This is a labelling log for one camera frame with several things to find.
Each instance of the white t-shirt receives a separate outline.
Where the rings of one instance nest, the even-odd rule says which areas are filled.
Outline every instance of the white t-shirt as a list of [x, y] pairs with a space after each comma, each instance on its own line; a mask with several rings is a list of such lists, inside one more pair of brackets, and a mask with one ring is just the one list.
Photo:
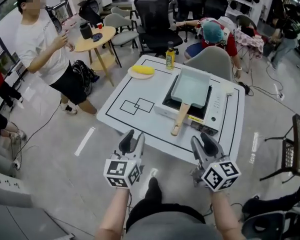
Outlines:
[[[16, 33], [16, 54], [27, 68], [31, 62], [50, 46], [58, 36], [55, 25], [46, 10], [40, 11], [33, 25], [20, 24]], [[57, 50], [48, 62], [38, 71], [48, 85], [55, 83], [69, 66], [65, 48]]]

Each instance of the frying pan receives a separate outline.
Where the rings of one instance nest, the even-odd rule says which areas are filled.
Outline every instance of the frying pan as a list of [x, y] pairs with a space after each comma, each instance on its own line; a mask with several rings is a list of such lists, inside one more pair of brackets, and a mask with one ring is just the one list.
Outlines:
[[177, 136], [191, 106], [202, 109], [206, 103], [210, 76], [197, 69], [182, 69], [171, 92], [173, 100], [181, 102], [171, 134]]

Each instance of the person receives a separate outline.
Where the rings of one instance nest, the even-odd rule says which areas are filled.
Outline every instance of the person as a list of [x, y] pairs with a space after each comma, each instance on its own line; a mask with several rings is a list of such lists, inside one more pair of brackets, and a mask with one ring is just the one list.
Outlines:
[[[120, 240], [129, 199], [128, 189], [117, 189], [99, 226], [95, 240]], [[227, 197], [211, 193], [217, 230], [205, 225], [205, 218], [191, 207], [162, 203], [162, 192], [155, 177], [151, 178], [145, 198], [131, 210], [123, 240], [244, 240], [241, 224]]]
[[27, 135], [23, 130], [20, 130], [13, 122], [8, 121], [0, 114], [0, 137], [10, 138], [12, 144], [15, 144], [17, 139], [26, 140]]
[[285, 19], [275, 19], [275, 31], [270, 38], [271, 43], [280, 43], [274, 56], [271, 58], [272, 67], [277, 70], [279, 62], [291, 50], [298, 46], [300, 34], [300, 6], [290, 4], [286, 9]]
[[0, 72], [0, 97], [5, 101], [5, 103], [10, 108], [10, 111], [14, 108], [14, 102], [11, 100], [12, 98], [17, 99], [21, 103], [24, 101], [24, 98], [21, 96], [20, 92], [16, 89], [11, 87], [9, 84], [6, 83], [4, 77]]
[[84, 88], [76, 78], [65, 47], [75, 47], [65, 34], [58, 35], [44, 8], [45, 0], [17, 0], [22, 21], [16, 32], [16, 53], [31, 73], [38, 72], [45, 83], [61, 93], [61, 109], [70, 115], [77, 110], [68, 105], [70, 100], [83, 111], [95, 115], [96, 108], [87, 99]]
[[232, 57], [234, 65], [236, 67], [235, 76], [239, 79], [241, 76], [241, 63], [238, 55], [235, 37], [226, 27], [221, 25], [216, 19], [202, 18], [201, 20], [189, 20], [177, 22], [176, 27], [193, 26], [200, 28], [201, 25], [203, 38], [202, 42], [190, 45], [184, 53], [184, 56], [189, 60], [198, 55], [201, 51], [209, 46], [218, 46], [226, 50], [230, 57]]

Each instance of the wooden pan handle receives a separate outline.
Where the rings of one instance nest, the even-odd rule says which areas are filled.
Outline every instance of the wooden pan handle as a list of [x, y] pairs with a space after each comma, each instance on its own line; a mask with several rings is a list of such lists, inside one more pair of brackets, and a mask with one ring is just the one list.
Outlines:
[[182, 126], [182, 123], [190, 109], [191, 105], [187, 105], [185, 103], [181, 103], [181, 107], [180, 107], [180, 110], [179, 110], [179, 114], [178, 114], [178, 117], [176, 118], [176, 120], [174, 121], [174, 126], [173, 126], [173, 129], [171, 131], [171, 135], [173, 136], [177, 136], [179, 131], [180, 131], [180, 128]]

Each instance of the pink patterned cloth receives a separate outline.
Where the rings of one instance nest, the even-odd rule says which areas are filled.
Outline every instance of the pink patterned cloth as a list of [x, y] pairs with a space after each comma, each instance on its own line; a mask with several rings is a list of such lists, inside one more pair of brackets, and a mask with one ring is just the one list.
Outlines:
[[241, 27], [238, 27], [234, 32], [234, 36], [235, 41], [238, 42], [241, 46], [249, 46], [256, 59], [262, 58], [265, 42], [262, 40], [261, 35], [250, 37], [247, 34], [241, 32]]

